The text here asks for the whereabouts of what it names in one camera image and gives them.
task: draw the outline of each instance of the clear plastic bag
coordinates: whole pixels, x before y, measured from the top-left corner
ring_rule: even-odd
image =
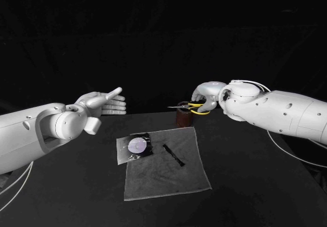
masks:
[[[149,133],[135,134],[117,139],[119,165],[153,155]]]

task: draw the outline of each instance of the black background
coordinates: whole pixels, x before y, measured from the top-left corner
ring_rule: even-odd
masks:
[[[208,81],[327,101],[323,4],[0,1],[0,114],[123,87],[127,113],[172,111]],[[327,165],[326,150],[286,137]]]

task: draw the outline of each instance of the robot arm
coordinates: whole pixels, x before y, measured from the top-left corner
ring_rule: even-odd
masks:
[[[91,92],[73,105],[53,103],[0,116],[0,174],[35,161],[74,140],[96,135],[103,114],[126,114],[122,88]]]
[[[224,113],[234,120],[247,121],[273,132],[327,144],[326,102],[292,92],[264,92],[254,84],[240,80],[233,80],[223,88],[217,86],[217,89],[214,83],[224,84],[204,83],[194,93],[194,101],[201,92],[208,93],[207,104],[199,112],[212,110],[212,102],[218,101]]]

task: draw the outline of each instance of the brown container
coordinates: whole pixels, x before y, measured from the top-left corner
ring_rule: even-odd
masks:
[[[178,104],[188,105],[189,102],[184,101]],[[195,113],[189,109],[178,109],[176,111],[176,124],[181,128],[191,127],[194,124],[194,115]]]

